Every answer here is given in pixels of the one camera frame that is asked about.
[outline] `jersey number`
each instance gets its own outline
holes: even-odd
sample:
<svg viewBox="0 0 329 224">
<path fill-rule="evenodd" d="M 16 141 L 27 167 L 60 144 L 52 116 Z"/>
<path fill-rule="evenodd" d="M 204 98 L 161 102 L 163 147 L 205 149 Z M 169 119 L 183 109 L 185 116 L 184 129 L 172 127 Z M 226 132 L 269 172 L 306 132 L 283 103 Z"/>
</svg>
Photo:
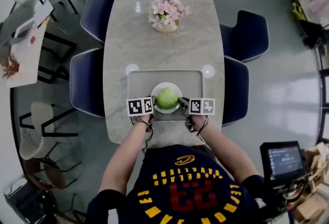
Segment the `jersey number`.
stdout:
<svg viewBox="0 0 329 224">
<path fill-rule="evenodd" d="M 199 181 L 184 182 L 182 187 L 183 189 L 190 189 L 191 184 L 193 188 L 194 202 L 192 199 L 185 199 L 185 202 L 182 205 L 179 204 L 179 199 L 181 198 L 182 201 L 183 197 L 187 195 L 187 191 L 178 191 L 176 183 L 170 184 L 170 202 L 174 211 L 192 211 L 194 210 L 194 205 L 198 210 L 218 205 L 216 195 L 209 179 L 204 180 L 203 188 L 199 187 Z M 203 195 L 205 196 L 205 194 L 208 194 L 207 202 L 203 201 Z"/>
</svg>

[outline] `gray marble surface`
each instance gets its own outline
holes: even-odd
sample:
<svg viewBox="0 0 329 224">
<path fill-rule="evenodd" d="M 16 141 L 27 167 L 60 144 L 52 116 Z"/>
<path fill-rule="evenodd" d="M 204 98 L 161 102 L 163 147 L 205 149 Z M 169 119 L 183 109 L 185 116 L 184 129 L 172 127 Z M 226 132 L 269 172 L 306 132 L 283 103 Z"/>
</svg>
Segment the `gray marble surface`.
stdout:
<svg viewBox="0 0 329 224">
<path fill-rule="evenodd" d="M 222 126 L 225 71 L 220 26 L 213 0 L 181 0 L 192 15 L 179 21 L 176 31 L 161 33 L 148 22 L 152 0 L 115 0 L 109 18 L 103 69 L 104 106 L 108 136 L 121 143 L 132 125 L 127 117 L 129 64 L 139 69 L 199 69 L 211 65 L 215 75 L 204 79 L 205 97 L 216 98 L 210 121 Z M 183 122 L 154 123 L 149 147 L 203 144 Z"/>
</svg>

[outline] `cleveland cavaliers logo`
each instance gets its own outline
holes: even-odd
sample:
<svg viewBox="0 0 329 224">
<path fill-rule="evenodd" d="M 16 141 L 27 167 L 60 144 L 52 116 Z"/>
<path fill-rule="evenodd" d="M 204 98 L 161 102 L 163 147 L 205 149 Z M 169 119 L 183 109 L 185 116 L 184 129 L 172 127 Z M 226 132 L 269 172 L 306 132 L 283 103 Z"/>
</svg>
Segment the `cleveland cavaliers logo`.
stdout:
<svg viewBox="0 0 329 224">
<path fill-rule="evenodd" d="M 175 165 L 184 165 L 193 162 L 195 160 L 195 157 L 193 155 L 187 155 L 178 157 L 177 160 L 178 161 L 175 163 Z"/>
</svg>

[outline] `green fruit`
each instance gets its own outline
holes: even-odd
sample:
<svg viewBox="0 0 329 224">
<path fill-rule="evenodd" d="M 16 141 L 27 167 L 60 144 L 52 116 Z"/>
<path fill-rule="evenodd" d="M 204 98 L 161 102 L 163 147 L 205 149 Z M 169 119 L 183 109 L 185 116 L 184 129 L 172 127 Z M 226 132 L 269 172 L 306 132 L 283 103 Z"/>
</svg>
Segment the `green fruit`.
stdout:
<svg viewBox="0 0 329 224">
<path fill-rule="evenodd" d="M 161 109 L 171 109 L 177 105 L 178 95 L 168 88 L 165 88 L 159 92 L 156 98 L 156 104 Z"/>
</svg>

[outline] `concrete floor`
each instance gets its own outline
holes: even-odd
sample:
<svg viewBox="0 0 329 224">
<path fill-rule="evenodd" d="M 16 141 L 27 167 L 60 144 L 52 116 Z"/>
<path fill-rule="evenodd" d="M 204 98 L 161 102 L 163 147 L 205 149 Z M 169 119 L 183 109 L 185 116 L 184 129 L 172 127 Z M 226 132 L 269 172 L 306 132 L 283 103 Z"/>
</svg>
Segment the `concrete floor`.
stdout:
<svg viewBox="0 0 329 224">
<path fill-rule="evenodd" d="M 72 12 L 64 1 L 64 8 L 56 5 L 55 16 L 59 22 L 49 27 L 49 32 L 76 42 L 75 53 L 97 47 L 98 44 L 80 27 L 80 16 Z M 81 14 L 85 0 L 74 0 Z M 259 146 L 263 142 L 298 140 L 301 147 L 315 144 L 320 115 L 320 80 L 314 52 L 304 47 L 298 30 L 291 19 L 289 0 L 214 0 L 218 19 L 235 25 L 239 10 L 250 10 L 266 17 L 270 35 L 270 50 L 247 63 L 250 71 L 250 103 L 246 118 L 223 128 L 222 132 L 243 148 L 256 168 L 263 172 Z M 63 47 L 54 47 L 63 53 Z M 42 52 L 41 65 L 56 69 L 58 64 L 51 55 Z M 53 85 L 41 82 L 15 89 L 15 116 L 30 110 L 33 101 L 55 103 L 56 111 L 71 108 L 69 87 L 57 80 Z M 59 126 L 64 132 L 79 132 L 78 138 L 61 139 L 66 142 L 52 154 L 52 158 L 65 157 L 68 163 L 83 161 L 75 172 L 79 180 L 64 191 L 55 191 L 59 207 L 68 209 L 71 195 L 77 193 L 76 208 L 86 211 L 88 203 L 97 194 L 103 171 L 116 144 L 109 141 L 104 120 L 82 112 L 75 112 Z M 138 157 L 129 182 L 131 190 L 142 164 Z"/>
</svg>

